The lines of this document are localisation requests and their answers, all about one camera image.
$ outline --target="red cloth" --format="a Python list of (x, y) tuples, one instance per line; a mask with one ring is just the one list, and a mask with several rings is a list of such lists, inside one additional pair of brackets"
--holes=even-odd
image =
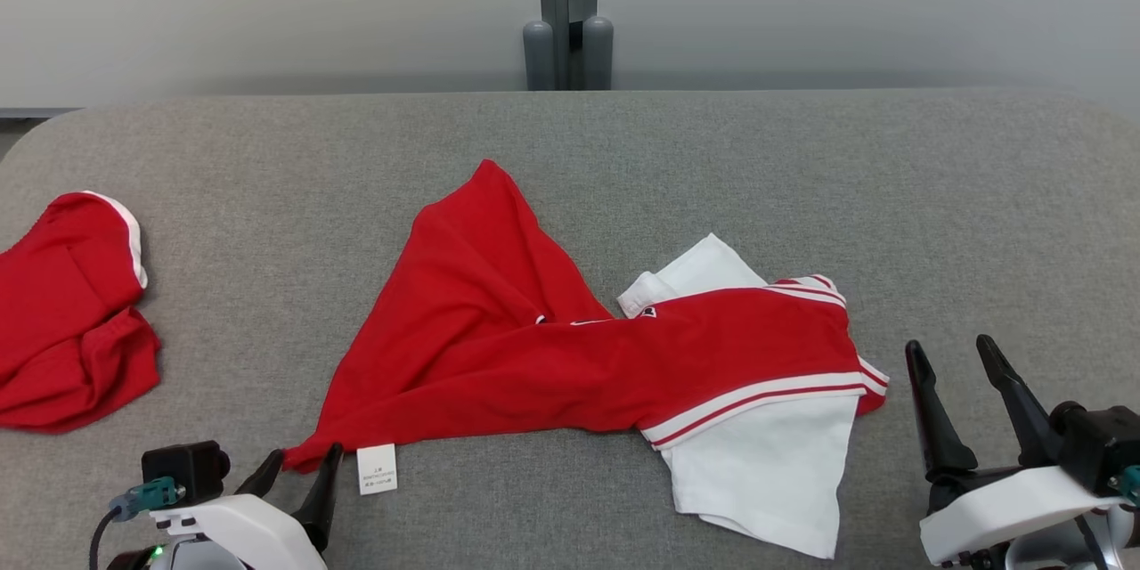
[(0, 426), (67, 432), (158, 383), (138, 236), (119, 202), (66, 194), (0, 254)]
[(846, 309), (817, 299), (709, 291), (614, 319), (484, 161), (416, 217), (285, 467), (311, 471), (337, 441), (353, 451), (556, 427), (636, 426), (667, 447), (781, 398), (868, 394), (865, 381)]

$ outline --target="white care label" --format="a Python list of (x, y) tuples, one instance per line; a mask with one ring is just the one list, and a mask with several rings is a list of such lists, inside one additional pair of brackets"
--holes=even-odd
[(396, 446), (373, 446), (357, 450), (360, 494), (375, 495), (396, 489)]

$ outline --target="black cable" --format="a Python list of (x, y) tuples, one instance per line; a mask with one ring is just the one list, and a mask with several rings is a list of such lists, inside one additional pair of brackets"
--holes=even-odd
[(99, 539), (103, 538), (103, 530), (106, 530), (111, 520), (119, 516), (119, 513), (122, 511), (122, 506), (117, 505), (111, 508), (111, 512), (108, 512), (103, 520), (99, 521), (99, 526), (95, 529), (95, 534), (91, 535), (91, 553), (89, 555), (90, 563), (88, 565), (91, 570), (99, 570)]

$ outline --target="gray fabric tabletop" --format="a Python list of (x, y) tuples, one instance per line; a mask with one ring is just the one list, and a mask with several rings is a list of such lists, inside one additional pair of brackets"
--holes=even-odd
[[(716, 233), (766, 278), (821, 272), (861, 353), (893, 375), (856, 421), (834, 562), (673, 511), (635, 433), (398, 448), (399, 490), (360, 497), (345, 459), (333, 570), (923, 568), (927, 486), (903, 366), (920, 339), (983, 466), (1017, 451), (974, 339), (1052, 408), (1137, 408), (1140, 131), (1066, 96), (1010, 90), (560, 92), (210, 98), (73, 112), (0, 163), (0, 246), (60, 194), (138, 218), (139, 308), (162, 383), (58, 437), (0, 432), (0, 568), (81, 568), (149, 448), (215, 439), (230, 489), (312, 430), (328, 381), (417, 210), (478, 161), (515, 177), (597, 298)], [(292, 510), (311, 477), (268, 499)], [(104, 562), (144, 547), (115, 524)]]

